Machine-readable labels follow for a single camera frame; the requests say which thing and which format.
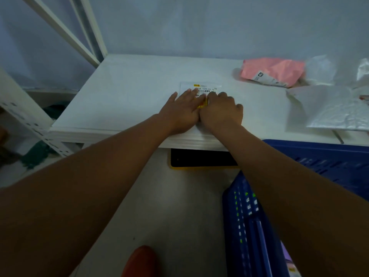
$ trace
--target blue plastic crate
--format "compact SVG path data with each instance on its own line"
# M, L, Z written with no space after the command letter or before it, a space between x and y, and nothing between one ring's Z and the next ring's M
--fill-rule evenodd
M265 140L314 172L369 200L369 147ZM223 193L228 277L288 277L282 246L240 172Z

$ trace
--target red shoe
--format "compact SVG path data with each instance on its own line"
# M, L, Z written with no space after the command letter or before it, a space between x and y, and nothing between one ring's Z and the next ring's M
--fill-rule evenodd
M137 248L128 259L122 277L159 277L159 260L149 246Z

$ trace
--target hand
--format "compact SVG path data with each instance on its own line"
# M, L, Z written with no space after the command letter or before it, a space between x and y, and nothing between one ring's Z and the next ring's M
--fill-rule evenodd
M208 95L208 106L200 110L200 120L204 126L214 134L217 128L222 124L236 123L241 125L244 115L244 107L241 104L235 104L231 96L221 92L216 95L210 92Z
M189 88L177 100L178 93L175 92L160 110L158 115L168 123L170 135L184 133L199 121L200 109L197 107L205 101L206 95L195 98L198 92L197 88L192 91Z

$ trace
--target pink plastic bag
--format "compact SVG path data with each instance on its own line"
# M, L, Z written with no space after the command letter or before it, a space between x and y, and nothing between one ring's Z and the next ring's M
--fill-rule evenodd
M305 62L279 58L244 60L240 76L272 86L292 87L304 73Z

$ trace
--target forearm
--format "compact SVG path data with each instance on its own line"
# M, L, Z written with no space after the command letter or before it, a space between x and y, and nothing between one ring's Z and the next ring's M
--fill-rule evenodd
M368 255L368 242L362 240L369 231L368 202L240 125L218 128L214 134L242 168L302 275L312 268L326 274L360 272Z
M168 134L153 116L2 191L4 275L68 275Z

